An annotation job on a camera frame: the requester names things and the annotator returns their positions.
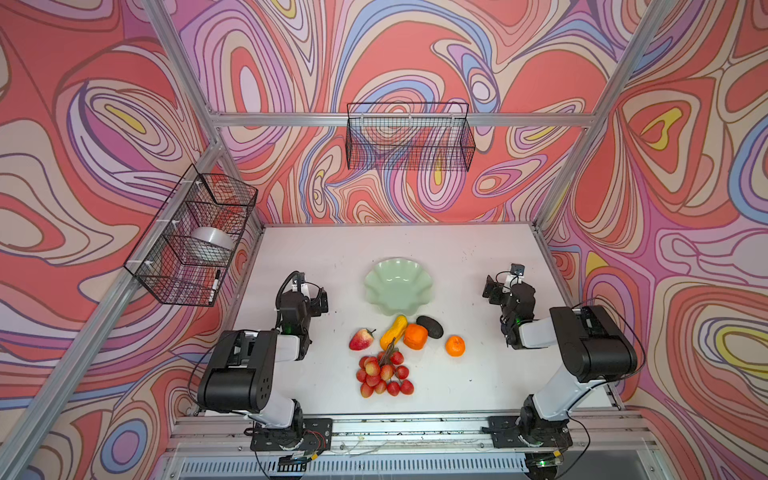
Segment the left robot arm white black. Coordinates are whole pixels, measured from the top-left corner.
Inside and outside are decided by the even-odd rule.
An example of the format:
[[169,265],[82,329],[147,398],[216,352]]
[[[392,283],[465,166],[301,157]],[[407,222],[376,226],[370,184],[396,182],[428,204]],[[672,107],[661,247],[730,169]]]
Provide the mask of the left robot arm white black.
[[311,321],[329,312],[326,290],[293,271],[275,297],[275,325],[264,330],[227,330],[212,349],[199,382],[196,404],[204,411],[238,414],[269,432],[304,432],[295,399],[273,391],[275,365],[299,362],[312,340]]

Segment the silver tape roll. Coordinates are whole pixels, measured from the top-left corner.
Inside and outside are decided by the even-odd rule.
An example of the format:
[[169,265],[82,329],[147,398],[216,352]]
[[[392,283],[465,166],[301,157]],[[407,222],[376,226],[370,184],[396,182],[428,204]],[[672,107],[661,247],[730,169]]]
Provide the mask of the silver tape roll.
[[232,250],[235,247],[231,235],[215,227],[197,227],[191,232],[191,237],[225,250]]

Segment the black marker pen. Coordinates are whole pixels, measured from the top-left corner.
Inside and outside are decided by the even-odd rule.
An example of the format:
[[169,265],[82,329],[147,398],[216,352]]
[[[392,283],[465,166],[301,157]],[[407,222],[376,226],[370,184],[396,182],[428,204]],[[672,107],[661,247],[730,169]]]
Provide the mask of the black marker pen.
[[214,295],[215,295],[215,292],[219,288],[220,280],[221,280],[221,270],[217,269],[215,274],[214,274],[214,279],[213,279],[213,283],[212,283],[212,286],[211,286],[211,293],[214,294]]

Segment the light green scalloped bowl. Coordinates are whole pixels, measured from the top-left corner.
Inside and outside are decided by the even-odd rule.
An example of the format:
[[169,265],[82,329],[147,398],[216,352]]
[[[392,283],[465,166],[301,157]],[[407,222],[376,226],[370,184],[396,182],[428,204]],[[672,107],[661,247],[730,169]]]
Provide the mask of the light green scalloped bowl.
[[432,276],[421,263],[406,258],[377,262],[363,284],[365,300],[385,315],[413,315],[433,299]]

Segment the yellow fake squash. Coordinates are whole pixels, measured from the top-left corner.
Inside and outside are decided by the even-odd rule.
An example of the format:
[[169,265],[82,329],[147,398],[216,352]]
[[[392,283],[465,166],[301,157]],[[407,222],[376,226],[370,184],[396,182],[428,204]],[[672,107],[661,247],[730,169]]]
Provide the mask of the yellow fake squash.
[[409,322],[405,316],[397,316],[393,324],[380,338],[381,349],[387,350],[391,345],[396,345],[397,342],[403,337],[408,325]]

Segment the red fake grape bunch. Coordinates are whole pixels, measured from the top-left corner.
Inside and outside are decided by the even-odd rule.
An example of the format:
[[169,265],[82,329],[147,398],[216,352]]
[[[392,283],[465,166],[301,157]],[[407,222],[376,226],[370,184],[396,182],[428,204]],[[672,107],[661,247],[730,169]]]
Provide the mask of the red fake grape bunch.
[[415,386],[410,379],[410,369],[395,341],[392,341],[375,356],[364,356],[358,363],[356,379],[360,384],[360,395],[367,399],[374,394],[387,393],[390,396],[410,396]]

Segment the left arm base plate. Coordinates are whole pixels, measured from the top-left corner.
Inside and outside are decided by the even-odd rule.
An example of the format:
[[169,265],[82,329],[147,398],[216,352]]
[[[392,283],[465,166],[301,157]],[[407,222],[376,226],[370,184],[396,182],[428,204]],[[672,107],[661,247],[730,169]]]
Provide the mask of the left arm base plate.
[[255,423],[244,430],[254,452],[323,452],[331,447],[332,433],[333,420],[324,417],[294,420],[284,429],[267,429]]

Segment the orange fake persimmon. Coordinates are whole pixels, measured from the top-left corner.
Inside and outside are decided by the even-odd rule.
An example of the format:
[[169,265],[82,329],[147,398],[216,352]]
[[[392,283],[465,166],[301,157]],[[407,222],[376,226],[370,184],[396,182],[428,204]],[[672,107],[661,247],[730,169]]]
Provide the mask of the orange fake persimmon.
[[429,338],[428,330],[417,323],[409,324],[406,327],[403,343],[412,350],[421,350]]

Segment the dark fake avocado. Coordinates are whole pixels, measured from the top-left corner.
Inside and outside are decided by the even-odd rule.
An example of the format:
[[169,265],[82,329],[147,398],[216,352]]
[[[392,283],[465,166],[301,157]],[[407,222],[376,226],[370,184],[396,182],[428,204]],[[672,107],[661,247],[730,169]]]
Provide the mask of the dark fake avocado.
[[416,324],[423,327],[427,331],[427,335],[433,339],[440,339],[444,335],[443,326],[434,318],[421,315],[416,319]]

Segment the red fake apple slice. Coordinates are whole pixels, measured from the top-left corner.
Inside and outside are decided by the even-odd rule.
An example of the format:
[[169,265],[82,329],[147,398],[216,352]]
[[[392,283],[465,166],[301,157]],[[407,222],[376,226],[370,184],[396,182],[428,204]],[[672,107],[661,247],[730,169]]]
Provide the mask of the red fake apple slice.
[[370,348],[375,340],[375,330],[362,328],[358,330],[349,342],[349,349],[352,351],[364,351]]

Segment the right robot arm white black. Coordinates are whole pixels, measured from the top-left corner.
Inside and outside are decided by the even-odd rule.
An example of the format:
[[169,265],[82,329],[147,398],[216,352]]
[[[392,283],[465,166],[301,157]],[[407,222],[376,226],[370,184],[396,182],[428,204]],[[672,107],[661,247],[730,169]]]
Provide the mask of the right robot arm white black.
[[635,347],[604,307],[552,307],[534,316],[535,288],[521,279],[525,267],[512,264],[505,278],[487,276],[482,297],[501,309],[500,330],[515,350],[558,348],[562,366],[546,385],[529,395],[515,423],[502,427],[520,441],[540,446],[567,435],[571,410],[592,390],[636,372]]

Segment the small fake orange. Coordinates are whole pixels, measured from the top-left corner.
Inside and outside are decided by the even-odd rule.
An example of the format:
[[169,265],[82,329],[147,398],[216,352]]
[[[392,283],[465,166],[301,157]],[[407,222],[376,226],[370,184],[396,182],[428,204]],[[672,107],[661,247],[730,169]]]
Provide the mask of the small fake orange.
[[466,352],[466,343],[462,337],[452,335],[445,342],[445,351],[451,357],[461,357]]

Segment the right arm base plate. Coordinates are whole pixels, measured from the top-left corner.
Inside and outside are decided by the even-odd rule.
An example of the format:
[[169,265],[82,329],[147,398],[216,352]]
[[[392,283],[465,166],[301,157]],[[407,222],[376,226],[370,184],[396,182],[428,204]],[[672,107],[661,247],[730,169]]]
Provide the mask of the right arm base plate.
[[519,416],[491,416],[481,428],[494,448],[567,450],[573,440],[566,421],[521,420]]

